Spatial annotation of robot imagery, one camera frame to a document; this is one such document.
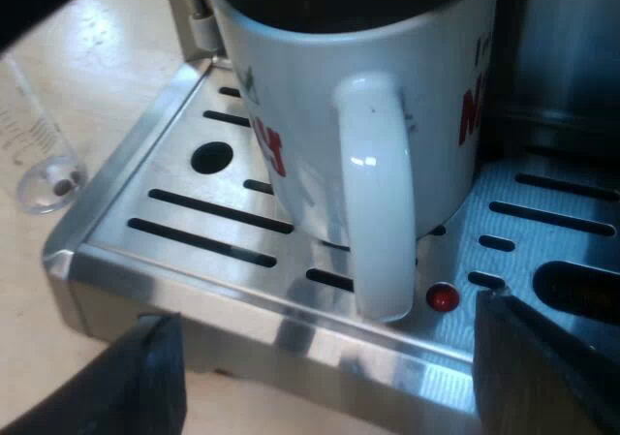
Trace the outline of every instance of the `white mug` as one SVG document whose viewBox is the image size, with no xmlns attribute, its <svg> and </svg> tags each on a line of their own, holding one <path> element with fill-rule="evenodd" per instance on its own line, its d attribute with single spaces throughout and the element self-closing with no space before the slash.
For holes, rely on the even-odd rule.
<svg viewBox="0 0 620 435">
<path fill-rule="evenodd" d="M 469 192 L 490 55 L 495 0 L 420 1 L 211 0 L 275 195 L 351 247 L 380 321 L 411 310 L 416 235 Z"/>
</svg>

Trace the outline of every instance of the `drip tray grate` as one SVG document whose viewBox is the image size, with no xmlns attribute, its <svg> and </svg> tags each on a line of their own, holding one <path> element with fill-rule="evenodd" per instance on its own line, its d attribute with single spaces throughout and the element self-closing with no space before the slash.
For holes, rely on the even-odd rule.
<svg viewBox="0 0 620 435">
<path fill-rule="evenodd" d="M 508 287 L 620 359 L 617 173 L 532 152 L 483 164 L 460 209 L 418 242 L 412 314 L 369 323 L 356 313 L 349 249 L 295 230 L 274 198 L 233 72 L 211 67 L 197 85 L 73 257 L 72 295 L 91 333 L 112 335 L 104 303 L 180 310 L 467 413 L 476 294 Z M 426 303 L 438 283 L 460 295 L 451 312 Z M 123 299 L 95 301 L 98 290 Z"/>
</svg>

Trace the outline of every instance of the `red text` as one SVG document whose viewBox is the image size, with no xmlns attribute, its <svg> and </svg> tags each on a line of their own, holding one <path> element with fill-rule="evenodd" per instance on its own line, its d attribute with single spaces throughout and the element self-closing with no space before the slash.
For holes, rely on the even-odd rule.
<svg viewBox="0 0 620 435">
<path fill-rule="evenodd" d="M 476 95 L 469 89 L 463 95 L 463 109 L 461 111 L 461 128 L 458 135 L 458 145 L 461 146 L 468 135 L 481 124 L 482 101 L 484 87 L 486 86 L 486 74 L 480 74 L 476 81 Z"/>
<path fill-rule="evenodd" d="M 287 176 L 287 171 L 284 169 L 284 161 L 282 160 L 282 141 L 280 140 L 280 135 L 269 127 L 265 127 L 259 117 L 254 117 L 252 127 L 259 139 L 259 145 L 266 160 L 271 163 L 273 169 L 280 176 Z"/>
</svg>

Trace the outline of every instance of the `drip tray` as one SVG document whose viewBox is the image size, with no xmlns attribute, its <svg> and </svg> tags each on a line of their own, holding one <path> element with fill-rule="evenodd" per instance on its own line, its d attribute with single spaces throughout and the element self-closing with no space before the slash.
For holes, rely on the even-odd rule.
<svg viewBox="0 0 620 435">
<path fill-rule="evenodd" d="M 46 268 L 71 326 L 112 339 L 139 313 L 180 311 L 193 368 L 434 433 L 438 423 L 476 425 L 480 290 L 510 289 L 620 363 L 618 174 L 533 152 L 484 163 L 460 209 L 418 242 L 412 314 L 367 322 L 348 248 L 292 225 L 220 64 L 181 69 L 48 241 Z M 431 307 L 436 284 L 457 292 L 455 309 Z M 368 409 L 387 397 L 391 411 Z M 398 404 L 411 414 L 395 418 Z M 453 417 L 420 418 L 413 407 Z"/>
</svg>

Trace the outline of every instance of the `mug handle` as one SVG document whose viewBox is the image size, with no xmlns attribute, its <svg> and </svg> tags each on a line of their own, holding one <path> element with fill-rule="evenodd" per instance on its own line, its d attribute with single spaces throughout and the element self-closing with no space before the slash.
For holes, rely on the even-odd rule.
<svg viewBox="0 0 620 435">
<path fill-rule="evenodd" d="M 359 314 L 379 321 L 414 303 L 416 213 L 405 116 L 397 82 L 369 73 L 342 81 L 334 102 Z"/>
</svg>

